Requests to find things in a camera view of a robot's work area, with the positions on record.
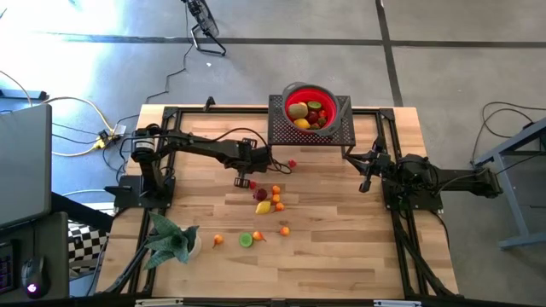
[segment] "artificial plant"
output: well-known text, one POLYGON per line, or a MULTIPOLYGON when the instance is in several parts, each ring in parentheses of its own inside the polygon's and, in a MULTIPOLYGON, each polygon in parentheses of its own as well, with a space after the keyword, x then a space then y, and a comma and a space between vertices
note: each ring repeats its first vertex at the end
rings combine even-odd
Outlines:
POLYGON ((191 226, 186 230, 181 230, 175 223, 159 214, 150 212, 150 217, 157 235, 148 237, 146 247, 155 251, 155 253, 144 265, 144 269, 155 268, 174 257, 186 264, 189 252, 194 249, 199 226, 191 226))

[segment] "black cable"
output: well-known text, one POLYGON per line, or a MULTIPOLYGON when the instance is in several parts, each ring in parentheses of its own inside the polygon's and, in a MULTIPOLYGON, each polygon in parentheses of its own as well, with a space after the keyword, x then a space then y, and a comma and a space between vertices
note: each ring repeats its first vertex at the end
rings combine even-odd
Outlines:
POLYGON ((442 219, 442 217, 435 211, 431 210, 430 211, 435 217, 438 218, 438 220, 442 223, 442 226, 444 226, 444 231, 445 231, 445 239, 447 240, 447 248, 448 249, 451 249, 451 245, 450 245, 450 233, 447 231, 447 226, 445 225, 445 222, 444 220, 442 219))
POLYGON ((96 272, 99 270, 99 264, 101 263, 102 252, 104 252, 106 244, 108 244, 108 241, 104 242, 104 244, 102 245, 101 251, 99 252, 99 257, 96 259, 95 272, 93 272, 93 278, 91 278, 91 284, 89 285, 89 289, 87 289, 87 293, 85 294, 85 296, 89 296, 89 293, 91 292, 91 289, 93 288, 93 284, 95 283, 95 279, 96 279, 96 272))
POLYGON ((52 133, 51 135, 55 136, 55 137, 59 137, 59 138, 64 139, 64 140, 67 140, 67 141, 70 141, 70 142, 75 142, 77 144, 93 144, 93 143, 95 143, 97 141, 97 140, 94 140, 94 141, 91 141, 91 142, 81 142, 81 141, 75 141, 75 140, 73 140, 71 138, 68 138, 68 137, 65 137, 65 136, 58 136, 58 135, 56 135, 54 133, 52 133))
POLYGON ((495 175, 498 175, 498 174, 502 173, 503 171, 507 171, 507 170, 511 169, 512 167, 518 165, 519 163, 523 163, 523 162, 525 162, 525 161, 527 161, 527 160, 533 159, 533 158, 535 158, 535 157, 537 157, 537 156, 539 156, 539 155, 542 155, 542 154, 546 154, 546 151, 535 153, 535 154, 533 154, 533 155, 530 156, 530 157, 527 157, 527 158, 525 158, 525 159, 523 159, 523 160, 520 160, 520 161, 518 161, 518 162, 515 162, 515 163, 512 164, 511 166, 508 166, 508 167, 506 167, 506 168, 504 168, 504 169, 502 169, 502 170, 496 172, 495 175))
POLYGON ((477 173, 477 174, 474 173, 474 174, 470 174, 470 175, 464 175, 464 176, 455 177, 455 178, 449 180, 448 182, 443 183, 443 184, 442 184, 442 187, 440 187, 440 188, 438 189, 438 191, 436 191, 435 194, 436 194, 436 196, 438 196, 438 195, 440 194, 440 192, 442 192, 442 190, 443 190, 444 188, 446 188, 447 186, 449 186, 450 184, 452 184, 453 182, 455 182, 455 181, 457 181, 457 180, 461 180, 461 179, 464 179, 464 178, 470 178, 470 177, 474 177, 474 176, 479 176, 479 175, 485 173, 486 171, 487 171, 487 169, 484 169, 484 170, 482 170, 481 172, 479 172, 479 173, 477 173))
MULTIPOLYGON (((185 6, 186 6, 186 9, 185 9, 186 10, 186 38, 188 38, 188 4, 185 3, 185 6)), ((174 76, 178 75, 179 73, 182 73, 182 72, 186 71, 186 56, 188 56, 189 51, 191 51, 191 49, 194 47, 194 44, 192 43, 191 40, 189 40, 189 38, 188 38, 188 42, 190 43, 190 46, 188 48, 188 51, 186 51, 186 53, 184 54, 184 57, 182 58, 182 69, 178 70, 177 72, 173 72, 173 73, 168 74, 166 79, 165 79, 165 90, 163 90, 160 93, 156 93, 156 94, 153 94, 153 95, 150 95, 150 96, 146 97, 146 101, 144 102, 144 104, 148 104, 150 99, 152 99, 154 97, 161 96, 163 94, 168 94, 170 92, 169 91, 169 80, 171 79, 171 77, 174 77, 174 76)))
POLYGON ((90 131, 86 131, 86 130, 81 130, 81 129, 69 127, 69 126, 67 126, 67 125, 61 125, 61 124, 56 124, 56 123, 51 123, 51 124, 56 125, 56 126, 59 126, 59 127, 62 127, 62 128, 67 128, 67 129, 70 129, 70 130, 74 130, 74 131, 78 131, 78 132, 82 132, 82 133, 91 134, 92 136, 98 136, 98 133, 93 133, 93 132, 90 132, 90 131))

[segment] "gray floor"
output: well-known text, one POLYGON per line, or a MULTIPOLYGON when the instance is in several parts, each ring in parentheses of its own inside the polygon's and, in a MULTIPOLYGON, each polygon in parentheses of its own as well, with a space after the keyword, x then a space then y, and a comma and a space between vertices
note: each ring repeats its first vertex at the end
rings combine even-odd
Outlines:
MULTIPOLYGON (((21 39, 9 34, 19 25, 19 32, 184 37, 183 5, 178 0, 72 3, 75 6, 67 0, 47 5, 9 2, 0 20, 0 36, 9 42, 4 45, 8 48, 2 48, 0 67, 27 88, 95 101, 113 125, 121 117, 138 113, 147 95, 162 90, 165 75, 180 67, 187 44, 63 43, 58 37, 26 34, 21 39), (29 13, 27 5, 42 11, 29 13)), ((373 0, 211 0, 209 5, 224 38, 381 38, 373 0)), ((392 39, 521 42, 546 38, 544 1, 384 0, 384 5, 392 39)), ((151 103, 204 103, 208 96, 221 104, 266 103, 267 95, 302 80, 324 85, 338 95, 351 95, 358 106, 393 105, 382 46, 226 47, 226 58, 192 50, 188 71, 171 79, 171 94, 151 103)), ((481 125, 479 110, 487 102, 546 107, 546 49, 394 48, 393 54, 404 105, 418 108, 428 154, 440 167, 469 167, 481 125)), ((533 119, 546 114, 527 113, 533 119)), ((60 124, 102 129, 99 118, 77 102, 57 102, 54 114, 60 124)), ((495 130, 505 134, 514 134, 525 124, 514 113, 500 113, 491 121, 495 130)), ((55 128, 55 132, 86 140, 86 135, 71 131, 55 128)), ((478 153, 501 141, 485 133, 478 153)), ((55 140, 54 146, 64 152, 86 149, 62 140, 55 140)), ((119 164, 113 150, 107 156, 119 164)), ((81 158, 54 157, 53 170, 53 189, 59 193, 115 183, 100 152, 81 158)), ((546 245, 509 252, 497 248, 499 240, 517 234, 507 201, 449 192, 442 198, 460 292, 470 298, 544 305, 546 245)), ((111 198, 88 194, 75 199, 111 198)))

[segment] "butcher block tabletop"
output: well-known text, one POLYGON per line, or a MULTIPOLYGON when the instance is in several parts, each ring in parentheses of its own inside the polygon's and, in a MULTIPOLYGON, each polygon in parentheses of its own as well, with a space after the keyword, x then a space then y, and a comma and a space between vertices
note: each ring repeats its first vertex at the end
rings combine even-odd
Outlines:
MULTIPOLYGON (((176 106, 142 106, 138 127, 160 125, 164 107, 176 106)), ((394 112, 402 155, 426 156, 416 109, 395 107, 394 112)), ((354 126, 357 146, 352 153, 366 153, 376 138, 375 119, 354 115, 354 126)), ((185 114, 181 130, 214 138, 237 127, 254 129, 267 139, 267 114, 185 114)), ((257 138, 247 131, 227 138, 243 137, 257 138)), ((359 193, 363 177, 341 158, 339 147, 274 146, 273 155, 285 163, 294 159, 298 165, 290 175, 268 171, 248 177, 269 193, 273 185, 279 186, 286 210, 256 215, 252 191, 233 186, 235 170, 224 169, 212 158, 177 153, 176 191, 166 216, 183 229, 200 225, 202 249, 188 264, 172 258, 160 265, 153 296, 403 298, 392 220, 378 178, 373 178, 368 193, 359 193), (291 229, 289 236, 279 234, 283 226, 291 229), (267 241, 241 247, 240 233, 255 230, 267 241), (216 234, 224 237, 224 243, 212 248, 216 234)), ((140 174, 138 164, 131 161, 127 174, 140 174)), ((142 213, 143 209, 129 209, 114 220, 97 291, 112 285, 131 260, 142 213)), ((423 257, 447 288, 457 293, 441 223, 427 211, 416 211, 415 222, 423 257)), ((408 266, 417 289, 415 266, 412 261, 408 266)), ((142 271, 138 291, 145 279, 146 271, 142 271)))

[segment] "green lime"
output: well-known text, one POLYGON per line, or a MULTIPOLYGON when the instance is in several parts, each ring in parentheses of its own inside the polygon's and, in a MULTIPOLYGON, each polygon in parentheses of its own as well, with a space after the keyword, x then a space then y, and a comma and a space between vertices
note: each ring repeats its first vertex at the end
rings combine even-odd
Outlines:
POLYGON ((307 107, 312 111, 320 111, 322 108, 322 104, 318 101, 309 101, 307 102, 307 107))
POLYGON ((253 244, 253 236, 249 233, 242 233, 239 235, 239 244, 245 248, 250 247, 253 244))

